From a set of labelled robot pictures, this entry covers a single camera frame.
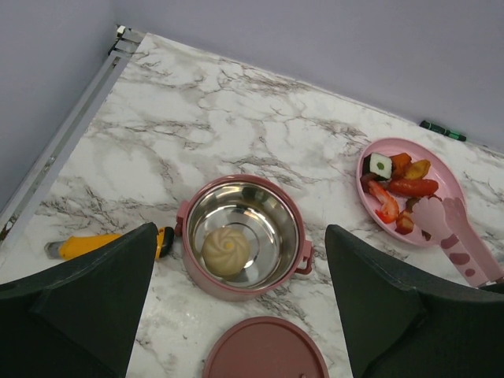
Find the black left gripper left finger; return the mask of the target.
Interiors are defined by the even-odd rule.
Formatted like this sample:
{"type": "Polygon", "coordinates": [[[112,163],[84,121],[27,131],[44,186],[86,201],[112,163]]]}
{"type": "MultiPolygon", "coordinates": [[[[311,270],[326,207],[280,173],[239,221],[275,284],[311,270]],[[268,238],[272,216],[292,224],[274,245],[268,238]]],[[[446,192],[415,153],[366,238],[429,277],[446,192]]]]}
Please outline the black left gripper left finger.
{"type": "Polygon", "coordinates": [[[1,285],[3,377],[124,377],[150,285],[158,230],[119,239],[1,285]]]}

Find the white steamed bun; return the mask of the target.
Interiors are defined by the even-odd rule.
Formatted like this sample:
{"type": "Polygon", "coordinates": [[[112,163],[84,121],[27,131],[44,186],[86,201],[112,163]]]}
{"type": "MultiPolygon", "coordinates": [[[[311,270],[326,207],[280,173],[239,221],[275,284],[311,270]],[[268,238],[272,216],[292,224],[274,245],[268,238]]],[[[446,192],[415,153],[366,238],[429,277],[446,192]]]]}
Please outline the white steamed bun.
{"type": "Polygon", "coordinates": [[[238,275],[248,262],[250,243],[239,230],[221,227],[210,232],[202,244],[206,268],[215,276],[238,275]]]}

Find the pink food tongs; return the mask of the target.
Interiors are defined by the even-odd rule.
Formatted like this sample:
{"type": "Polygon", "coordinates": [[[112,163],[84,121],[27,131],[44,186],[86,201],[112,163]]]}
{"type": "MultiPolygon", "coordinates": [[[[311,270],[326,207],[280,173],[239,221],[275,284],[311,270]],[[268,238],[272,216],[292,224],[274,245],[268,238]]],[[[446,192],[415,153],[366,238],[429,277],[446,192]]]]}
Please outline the pink food tongs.
{"type": "Polygon", "coordinates": [[[503,280],[503,267],[469,223],[460,198],[422,198],[413,205],[412,219],[440,246],[470,286],[503,280]]]}

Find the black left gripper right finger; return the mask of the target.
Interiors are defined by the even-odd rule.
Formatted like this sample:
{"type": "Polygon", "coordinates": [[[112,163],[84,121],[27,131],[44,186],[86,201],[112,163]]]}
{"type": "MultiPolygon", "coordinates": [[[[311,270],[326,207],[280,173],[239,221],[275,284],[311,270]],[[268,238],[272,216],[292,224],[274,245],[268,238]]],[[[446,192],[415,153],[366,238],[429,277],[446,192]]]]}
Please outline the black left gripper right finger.
{"type": "Polygon", "coordinates": [[[325,232],[355,377],[501,377],[503,285],[434,276],[338,225],[325,232]]]}

